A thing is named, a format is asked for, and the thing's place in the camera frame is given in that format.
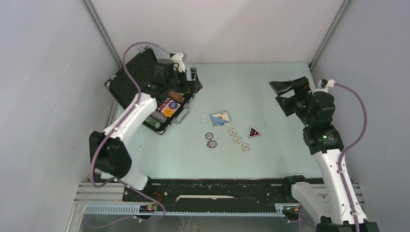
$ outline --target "open case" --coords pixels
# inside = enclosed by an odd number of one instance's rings
[[[127,63],[131,76],[139,83],[141,90],[149,93],[154,86],[150,78],[154,75],[157,58],[150,47],[146,47]],[[105,82],[105,87],[117,100],[119,105],[126,109],[137,94],[137,88],[121,68],[115,75]],[[172,123],[179,124],[190,112],[188,104],[195,95],[191,93],[172,92],[169,97],[157,102],[158,108],[144,121],[144,125],[157,134],[164,134]],[[177,117],[185,110],[184,116],[177,121]]]

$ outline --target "black metal base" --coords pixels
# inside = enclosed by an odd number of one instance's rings
[[[360,232],[379,232],[376,222],[365,222],[359,225]],[[356,232],[356,227],[352,225],[332,224],[330,218],[322,217],[321,222],[317,225],[317,232]]]
[[[291,182],[274,179],[151,179],[144,193],[161,199],[167,211],[213,213],[272,213],[275,203],[298,203],[289,192]],[[323,184],[321,178],[306,179]],[[229,199],[179,198],[181,195],[232,196]],[[146,202],[144,197],[125,187],[124,202]]]

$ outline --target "red triangle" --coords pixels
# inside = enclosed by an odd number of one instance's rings
[[[259,135],[262,135],[262,134],[258,130],[256,130],[253,126],[251,126],[248,138],[256,137]]]

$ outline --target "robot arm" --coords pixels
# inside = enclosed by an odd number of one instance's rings
[[[144,189],[148,177],[139,172],[138,164],[132,161],[126,146],[145,119],[157,109],[157,103],[168,97],[169,92],[195,94],[202,89],[195,68],[191,68],[190,76],[186,74],[184,59],[183,53],[172,54],[170,59],[159,59],[150,80],[152,83],[150,86],[153,88],[143,89],[139,102],[137,102],[139,96],[136,94],[122,115],[103,132],[94,131],[90,135],[90,160],[92,160],[97,147],[114,129],[98,154],[96,168],[121,179],[137,190]]]
[[[344,158],[341,171],[339,170],[339,157],[344,147],[338,131],[331,125],[335,105],[334,97],[328,93],[328,88],[333,87],[334,83],[333,80],[322,80],[318,84],[319,88],[314,90],[310,89],[306,77],[288,82],[269,83],[278,95],[276,100],[285,115],[295,113],[305,126],[303,139],[322,173],[330,206],[303,179],[292,183],[292,196],[312,216],[317,225],[317,232],[356,231],[355,216],[359,221],[361,232],[378,232],[377,224],[368,222],[366,214],[359,205]],[[294,90],[294,96],[281,97],[291,90]],[[345,179],[349,195],[342,178]],[[356,213],[352,213],[349,198],[353,202]]]

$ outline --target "case handle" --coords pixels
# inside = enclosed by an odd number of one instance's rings
[[[188,115],[188,114],[190,113],[190,111],[191,111],[191,109],[190,109],[190,107],[188,106],[188,104],[186,104],[184,108],[187,108],[188,111],[184,114],[184,116],[181,118],[180,121],[178,121],[178,120],[175,118],[175,123],[176,123],[176,124],[181,124],[181,122],[187,117],[187,115]]]

